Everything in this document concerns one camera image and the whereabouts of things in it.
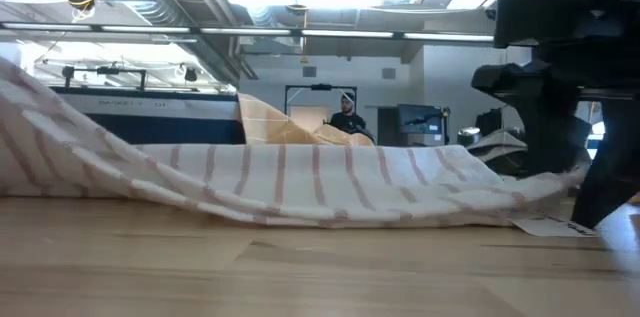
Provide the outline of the dark wall monitor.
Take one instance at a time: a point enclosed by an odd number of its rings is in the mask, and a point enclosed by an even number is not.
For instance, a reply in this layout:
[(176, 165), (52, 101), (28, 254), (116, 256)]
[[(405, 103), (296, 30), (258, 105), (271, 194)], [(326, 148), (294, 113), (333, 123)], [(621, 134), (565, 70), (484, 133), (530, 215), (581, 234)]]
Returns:
[(442, 134), (444, 109), (428, 105), (399, 104), (399, 131), (406, 134)]

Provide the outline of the grey checked towel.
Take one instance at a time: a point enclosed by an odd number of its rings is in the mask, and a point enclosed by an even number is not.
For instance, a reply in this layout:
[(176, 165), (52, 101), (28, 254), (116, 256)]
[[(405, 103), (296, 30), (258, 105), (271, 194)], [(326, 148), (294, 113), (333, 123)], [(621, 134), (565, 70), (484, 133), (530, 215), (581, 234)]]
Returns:
[(496, 130), (466, 149), (499, 175), (523, 174), (528, 146), (517, 128)]

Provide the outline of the silver round pot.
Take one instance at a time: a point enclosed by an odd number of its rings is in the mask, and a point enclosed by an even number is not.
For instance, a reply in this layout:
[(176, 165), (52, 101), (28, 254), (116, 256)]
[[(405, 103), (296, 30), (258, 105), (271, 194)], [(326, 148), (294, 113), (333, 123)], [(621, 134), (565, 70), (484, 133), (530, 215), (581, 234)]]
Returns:
[(481, 130), (478, 127), (464, 127), (456, 135), (456, 142), (459, 145), (468, 147), (477, 143), (482, 138)]

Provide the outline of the navy fabric basket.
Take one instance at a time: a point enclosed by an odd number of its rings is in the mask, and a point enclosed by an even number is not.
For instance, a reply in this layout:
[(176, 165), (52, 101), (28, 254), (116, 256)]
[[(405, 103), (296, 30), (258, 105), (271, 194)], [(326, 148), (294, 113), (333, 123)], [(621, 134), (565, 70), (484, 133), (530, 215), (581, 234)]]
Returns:
[(244, 144), (235, 95), (55, 87), (65, 102), (130, 144)]

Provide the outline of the long linear ceiling light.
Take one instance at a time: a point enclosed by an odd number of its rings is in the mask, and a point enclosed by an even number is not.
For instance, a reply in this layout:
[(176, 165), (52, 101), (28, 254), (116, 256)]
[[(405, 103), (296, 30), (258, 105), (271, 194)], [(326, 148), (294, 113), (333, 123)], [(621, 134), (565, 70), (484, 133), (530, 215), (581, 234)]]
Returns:
[(59, 24), (0, 22), (0, 30), (11, 31), (48, 31), (81, 33), (125, 33), (125, 34), (163, 34), (163, 35), (220, 35), (250, 37), (331, 37), (361, 38), (407, 41), (469, 42), (492, 43), (493, 37), (487, 35), (426, 33), (426, 32), (389, 32), (359, 30), (329, 30), (305, 28), (230, 28), (230, 27), (168, 27), (168, 26), (127, 26), (96, 24)]

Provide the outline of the yellow waffle towel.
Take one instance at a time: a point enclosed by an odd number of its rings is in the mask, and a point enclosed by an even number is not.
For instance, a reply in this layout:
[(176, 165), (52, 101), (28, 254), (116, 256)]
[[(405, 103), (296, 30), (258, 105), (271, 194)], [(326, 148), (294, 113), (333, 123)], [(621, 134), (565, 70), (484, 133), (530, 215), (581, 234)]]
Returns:
[(238, 94), (239, 111), (247, 144), (316, 144), (372, 147), (365, 134), (348, 134), (324, 124), (309, 130), (275, 107), (248, 94)]

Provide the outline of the white pink-striped towel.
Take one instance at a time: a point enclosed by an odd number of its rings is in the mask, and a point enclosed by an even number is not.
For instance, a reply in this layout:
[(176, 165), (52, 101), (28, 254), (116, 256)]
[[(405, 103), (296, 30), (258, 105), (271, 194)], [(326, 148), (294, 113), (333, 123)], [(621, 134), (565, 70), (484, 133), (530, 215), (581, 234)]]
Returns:
[(590, 166), (502, 177), (459, 145), (125, 142), (0, 57), (0, 196), (131, 198), (321, 228), (541, 221)]

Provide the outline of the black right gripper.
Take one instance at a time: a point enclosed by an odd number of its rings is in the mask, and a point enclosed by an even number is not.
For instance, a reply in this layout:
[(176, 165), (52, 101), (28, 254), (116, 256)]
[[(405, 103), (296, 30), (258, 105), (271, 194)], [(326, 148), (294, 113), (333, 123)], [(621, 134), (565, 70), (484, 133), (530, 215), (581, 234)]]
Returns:
[[(640, 99), (640, 0), (497, 0), (494, 46), (531, 46), (550, 74), (583, 97)], [(578, 102), (519, 104), (529, 175), (569, 170), (591, 127)], [(640, 192), (640, 102), (604, 101), (605, 134), (571, 220), (593, 229)]]

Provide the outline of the person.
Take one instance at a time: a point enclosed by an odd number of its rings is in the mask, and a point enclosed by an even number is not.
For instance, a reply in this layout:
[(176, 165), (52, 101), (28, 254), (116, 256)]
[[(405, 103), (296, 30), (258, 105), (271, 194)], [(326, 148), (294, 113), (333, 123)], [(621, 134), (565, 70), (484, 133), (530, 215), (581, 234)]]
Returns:
[(344, 93), (341, 96), (341, 110), (331, 116), (329, 124), (346, 133), (361, 132), (366, 129), (366, 122), (355, 112), (355, 96)]

